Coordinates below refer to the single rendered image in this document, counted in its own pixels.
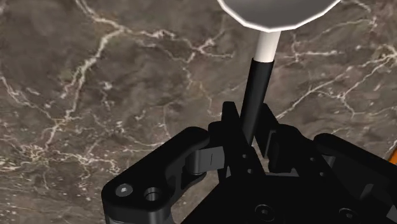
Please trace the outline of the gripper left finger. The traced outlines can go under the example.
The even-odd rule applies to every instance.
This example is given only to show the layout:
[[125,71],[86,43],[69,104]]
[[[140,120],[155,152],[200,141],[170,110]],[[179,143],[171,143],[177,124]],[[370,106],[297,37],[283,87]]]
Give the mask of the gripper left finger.
[[108,181],[101,192],[106,224],[174,224],[171,206],[208,171],[243,181],[263,174],[234,102],[207,129],[188,127]]

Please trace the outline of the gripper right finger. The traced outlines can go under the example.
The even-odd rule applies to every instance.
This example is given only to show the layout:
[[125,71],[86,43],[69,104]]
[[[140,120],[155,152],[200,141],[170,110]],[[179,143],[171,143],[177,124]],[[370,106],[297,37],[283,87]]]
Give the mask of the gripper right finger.
[[332,190],[350,194],[379,218],[397,219],[397,165],[333,134],[308,139],[280,124],[266,104],[254,136],[271,173],[324,178]]

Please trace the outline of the orange object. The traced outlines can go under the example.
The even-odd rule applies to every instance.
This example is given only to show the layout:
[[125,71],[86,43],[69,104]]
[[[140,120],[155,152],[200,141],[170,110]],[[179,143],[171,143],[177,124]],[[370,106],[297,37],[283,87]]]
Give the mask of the orange object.
[[388,149],[384,158],[393,165],[397,165],[397,145]]

